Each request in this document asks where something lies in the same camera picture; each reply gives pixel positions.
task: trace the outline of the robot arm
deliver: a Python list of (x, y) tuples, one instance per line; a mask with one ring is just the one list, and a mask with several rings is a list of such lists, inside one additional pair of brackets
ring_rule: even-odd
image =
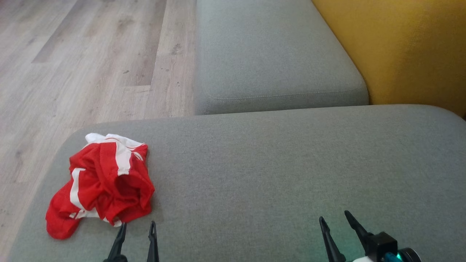
[[(411, 248), (398, 250), (397, 240), (389, 234), (367, 232), (348, 210), (345, 211), (345, 216), (351, 228), (356, 231), (365, 251), (365, 257), (358, 258), (353, 262), (421, 262), (419, 256)], [(324, 218), (320, 217), (319, 222), (329, 262), (345, 262), (346, 258), (340, 253), (333, 241)]]
[[(120, 230), (116, 235), (116, 239), (113, 242), (113, 246), (110, 251), (109, 257), (105, 259), (103, 262), (128, 262), (126, 256), (121, 254), (121, 246), (123, 245), (125, 235), (126, 223), (124, 223), (120, 227)], [(151, 241), (151, 243), (149, 246), (149, 253), (147, 255), (147, 262), (159, 262), (157, 248), (157, 231), (154, 221), (152, 221), (151, 227), (149, 228), (149, 240)]]

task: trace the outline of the red cloth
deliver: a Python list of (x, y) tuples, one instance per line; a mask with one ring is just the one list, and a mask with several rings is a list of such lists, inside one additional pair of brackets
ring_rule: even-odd
[(50, 201), (47, 232), (69, 238), (81, 218), (98, 217), (113, 226), (151, 212), (155, 189), (145, 165), (147, 145), (119, 135), (91, 133), (69, 158), (71, 180)]

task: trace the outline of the sofa cushion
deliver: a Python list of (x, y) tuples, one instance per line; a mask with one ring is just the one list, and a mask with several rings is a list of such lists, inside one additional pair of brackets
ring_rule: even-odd
[(196, 114), (368, 104), (309, 0), (198, 0)]
[(153, 211), (128, 224), (122, 253), (145, 261), (150, 221), (160, 261), (327, 261), (324, 216), (348, 260), (363, 249), (348, 209), (428, 261), (466, 256), (466, 122), (430, 106), (382, 105), (116, 122), (59, 150), (21, 226), (11, 261), (102, 261), (118, 228), (83, 219), (53, 240), (45, 212), (89, 132), (149, 145)]

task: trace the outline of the wooden floor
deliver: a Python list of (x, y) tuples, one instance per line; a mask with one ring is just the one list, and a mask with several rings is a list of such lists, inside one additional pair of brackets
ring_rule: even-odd
[(195, 1), (0, 0), (0, 261), (72, 132), (192, 114)]

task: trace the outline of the black plastic component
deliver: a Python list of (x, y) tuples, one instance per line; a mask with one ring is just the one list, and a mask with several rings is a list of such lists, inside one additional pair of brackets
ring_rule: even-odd
[(369, 257), (375, 258), (375, 261), (382, 262), (385, 253), (396, 254), (398, 251), (398, 242), (385, 232), (378, 233), (367, 237), (367, 246)]
[(321, 225), (323, 242), (325, 243), (325, 249), (327, 250), (327, 256), (329, 257), (329, 262), (345, 262), (346, 257), (338, 250), (338, 247), (330, 235), (330, 228), (325, 222), (324, 218), (320, 217), (319, 222)]
[(351, 228), (356, 231), (357, 237), (363, 246), (364, 252), (366, 255), (369, 255), (369, 247), (367, 245), (367, 237), (369, 235), (373, 235), (372, 233), (368, 233), (364, 227), (359, 224), (359, 222), (354, 218), (354, 216), (348, 211), (345, 210), (346, 220), (348, 220), (349, 225)]
[(371, 257), (372, 260), (380, 262), (385, 256), (385, 253), (397, 253), (398, 242), (389, 234), (381, 232), (374, 235), (371, 232), (367, 232), (367, 230), (361, 226), (361, 224), (348, 210), (345, 211), (345, 216), (351, 228), (356, 231), (359, 241), (363, 245), (366, 256)]
[(398, 250), (398, 254), (400, 254), (403, 262), (421, 262), (421, 258), (411, 248), (400, 249)]
[(149, 246), (147, 262), (159, 262), (157, 246), (157, 229), (154, 221), (151, 222), (151, 228), (149, 229), (149, 240), (151, 241), (151, 245)]
[(116, 239), (113, 242), (112, 249), (110, 250), (109, 257), (103, 262), (128, 262), (126, 256), (121, 254), (121, 246), (124, 242), (124, 237), (126, 236), (126, 223), (123, 223), (116, 235)]

